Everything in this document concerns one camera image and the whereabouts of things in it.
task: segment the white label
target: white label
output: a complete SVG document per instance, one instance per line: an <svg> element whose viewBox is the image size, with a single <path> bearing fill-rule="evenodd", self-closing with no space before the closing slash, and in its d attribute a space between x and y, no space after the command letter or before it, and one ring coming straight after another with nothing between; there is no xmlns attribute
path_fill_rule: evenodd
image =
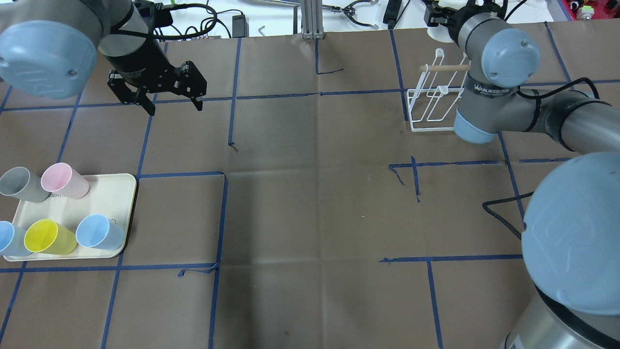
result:
<svg viewBox="0 0 620 349"><path fill-rule="evenodd" d="M523 342L521 342L521 337L519 335L516 336L515 340L512 342L508 349L525 349L523 346Z"/></svg>

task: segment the plastic cup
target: plastic cup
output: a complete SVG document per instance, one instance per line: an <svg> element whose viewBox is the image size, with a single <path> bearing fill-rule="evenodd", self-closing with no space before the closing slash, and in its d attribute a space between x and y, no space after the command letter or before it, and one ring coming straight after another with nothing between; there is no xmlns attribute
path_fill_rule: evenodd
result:
<svg viewBox="0 0 620 349"><path fill-rule="evenodd" d="M51 219L36 221L24 236L24 245L30 252L68 255L78 245L76 236L69 229Z"/></svg>
<svg viewBox="0 0 620 349"><path fill-rule="evenodd" d="M77 227L77 243L84 247L116 250L123 245L125 239L123 229L101 214L91 214Z"/></svg>
<svg viewBox="0 0 620 349"><path fill-rule="evenodd" d="M2 256L27 256L32 252L24 246L26 231L11 222L0 222L0 255Z"/></svg>
<svg viewBox="0 0 620 349"><path fill-rule="evenodd" d="M55 163L41 176L43 189L60 196L79 199L88 193L89 184L81 174L66 163Z"/></svg>
<svg viewBox="0 0 620 349"><path fill-rule="evenodd" d="M26 167L14 167L0 178L0 193L19 200L42 202L50 195L41 179Z"/></svg>

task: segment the light blue cap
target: light blue cap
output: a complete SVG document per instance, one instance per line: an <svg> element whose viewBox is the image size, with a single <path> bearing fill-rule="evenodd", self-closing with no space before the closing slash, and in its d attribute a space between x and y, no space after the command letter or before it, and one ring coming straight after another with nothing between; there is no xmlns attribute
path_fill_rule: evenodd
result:
<svg viewBox="0 0 620 349"><path fill-rule="evenodd" d="M490 134L484 130L477 128L467 121L459 109L456 109L456 120L454 120L454 132L461 139L475 144L489 143L497 134Z"/></svg>
<svg viewBox="0 0 620 349"><path fill-rule="evenodd" d="M538 45L529 35L516 28L499 31L482 51L484 76L496 86L520 86L534 74L541 63Z"/></svg>
<svg viewBox="0 0 620 349"><path fill-rule="evenodd" d="M523 259L538 288L569 309L620 315L620 153L564 163L525 214Z"/></svg>
<svg viewBox="0 0 620 349"><path fill-rule="evenodd" d="M34 96L79 94L96 59L90 39L66 24L31 20L12 25L0 35L0 76Z"/></svg>

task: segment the white tray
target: white tray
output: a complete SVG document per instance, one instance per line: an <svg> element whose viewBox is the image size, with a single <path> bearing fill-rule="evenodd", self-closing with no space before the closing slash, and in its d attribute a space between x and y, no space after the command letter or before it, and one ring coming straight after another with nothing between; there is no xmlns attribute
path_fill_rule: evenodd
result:
<svg viewBox="0 0 620 349"><path fill-rule="evenodd" d="M91 188L83 198L76 200L61 196L49 197L39 204L20 201L15 212L15 218L13 218L13 224L28 229L34 222L49 218L75 232L78 224L86 216L102 214L109 219L116 220L116 224L123 229L125 232L123 245L116 250L98 250L77 245L73 252L65 256L33 253L29 256L20 257L4 256L4 259L7 261L43 261L110 258L123 250L136 192L136 178L128 173L98 174L84 176L84 178L89 182Z"/></svg>

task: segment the yellow cup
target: yellow cup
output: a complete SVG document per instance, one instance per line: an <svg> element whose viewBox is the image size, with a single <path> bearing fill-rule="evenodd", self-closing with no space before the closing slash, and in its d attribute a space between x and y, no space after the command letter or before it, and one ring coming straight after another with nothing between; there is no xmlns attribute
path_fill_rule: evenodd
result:
<svg viewBox="0 0 620 349"><path fill-rule="evenodd" d="M28 228L24 245L30 252L68 255L78 245L76 235L51 219L36 221Z"/></svg>

